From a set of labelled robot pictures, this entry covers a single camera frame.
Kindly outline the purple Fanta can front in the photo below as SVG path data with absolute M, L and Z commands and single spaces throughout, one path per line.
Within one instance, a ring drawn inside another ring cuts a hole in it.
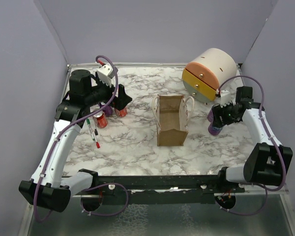
M 209 122 L 210 122 L 210 125 L 208 126 L 208 132 L 213 136 L 217 136 L 222 131 L 223 128 L 213 126 L 212 120 L 210 120 Z

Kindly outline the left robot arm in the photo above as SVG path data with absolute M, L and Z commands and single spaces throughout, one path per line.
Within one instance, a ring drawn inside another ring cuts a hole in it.
M 74 176 L 62 178 L 71 147 L 85 120 L 106 107 L 124 109 L 132 98 L 118 83 L 118 70 L 107 65 L 94 74 L 74 70 L 69 77 L 69 90 L 56 108 L 53 132 L 46 151 L 30 180 L 23 180 L 19 192 L 33 207 L 63 212 L 71 197 L 98 190 L 98 174 L 82 169 Z

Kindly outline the purple fanta can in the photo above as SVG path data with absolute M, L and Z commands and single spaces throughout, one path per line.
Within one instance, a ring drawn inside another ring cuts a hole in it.
M 210 120 L 209 122 L 210 122 L 210 125 L 208 126 L 208 132 L 213 136 L 217 136 L 222 131 L 223 128 L 213 126 L 212 120 Z
M 213 110 L 211 109 L 208 116 L 207 116 L 207 120 L 212 123 L 214 121 L 214 113 Z

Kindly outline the brown canvas tote bag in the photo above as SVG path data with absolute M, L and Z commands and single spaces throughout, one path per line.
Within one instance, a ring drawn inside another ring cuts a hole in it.
M 156 120 L 157 145 L 180 147 L 188 135 L 187 126 L 194 112 L 195 100 L 183 95 L 157 95 L 151 109 Z

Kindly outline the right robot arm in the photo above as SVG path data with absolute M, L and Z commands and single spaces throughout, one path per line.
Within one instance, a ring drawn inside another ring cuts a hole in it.
M 253 89 L 246 86 L 236 89 L 235 100 L 227 90 L 218 90 L 220 102 L 212 106 L 207 116 L 211 135 L 218 135 L 226 125 L 243 122 L 255 145 L 243 166 L 225 167 L 219 172 L 216 187 L 221 192 L 228 192 L 234 183 L 280 186 L 293 156 L 292 149 L 275 137 L 263 106 L 254 102 L 252 95 Z

